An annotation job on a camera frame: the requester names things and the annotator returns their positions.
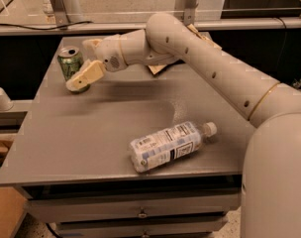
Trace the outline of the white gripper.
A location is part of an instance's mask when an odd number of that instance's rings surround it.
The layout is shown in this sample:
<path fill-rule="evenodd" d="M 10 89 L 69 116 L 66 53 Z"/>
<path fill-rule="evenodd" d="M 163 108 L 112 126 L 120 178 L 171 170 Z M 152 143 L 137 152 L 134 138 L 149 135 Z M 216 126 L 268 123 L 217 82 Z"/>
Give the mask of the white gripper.
<path fill-rule="evenodd" d="M 86 60 L 80 70 L 66 82 L 66 88 L 72 92 L 79 91 L 101 79 L 104 76 L 105 67 L 110 72 L 127 68 L 120 47 L 119 35 L 104 39 L 84 40 L 82 46 L 88 52 L 94 54 L 98 60 Z"/>

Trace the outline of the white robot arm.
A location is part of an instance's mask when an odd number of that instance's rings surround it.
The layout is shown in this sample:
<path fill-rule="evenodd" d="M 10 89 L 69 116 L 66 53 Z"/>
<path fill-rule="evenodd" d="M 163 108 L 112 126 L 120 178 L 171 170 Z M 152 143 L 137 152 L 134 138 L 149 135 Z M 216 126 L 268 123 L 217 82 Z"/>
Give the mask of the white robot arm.
<path fill-rule="evenodd" d="M 301 91 L 223 52 L 169 14 L 144 29 L 83 43 L 94 52 L 66 83 L 78 90 L 104 71 L 183 60 L 254 127 L 244 159 L 241 238 L 301 238 Z"/>

